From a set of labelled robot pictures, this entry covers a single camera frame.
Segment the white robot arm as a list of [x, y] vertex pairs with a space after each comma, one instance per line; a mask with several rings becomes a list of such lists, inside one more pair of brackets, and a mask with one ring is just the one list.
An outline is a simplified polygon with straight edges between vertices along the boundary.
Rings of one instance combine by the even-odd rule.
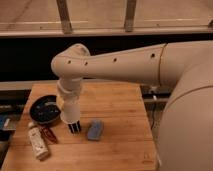
[[164, 43], [92, 56], [82, 44], [57, 54], [61, 119], [80, 120], [84, 77], [168, 86], [157, 143], [159, 171], [213, 171], [213, 40]]

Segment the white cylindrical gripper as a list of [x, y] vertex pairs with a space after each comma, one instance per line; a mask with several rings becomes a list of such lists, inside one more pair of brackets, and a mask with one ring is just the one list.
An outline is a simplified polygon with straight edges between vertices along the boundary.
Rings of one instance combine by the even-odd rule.
[[57, 82], [58, 94], [56, 97], [56, 105], [62, 110], [64, 100], [78, 99], [82, 90], [82, 79], [65, 79], [60, 78]]

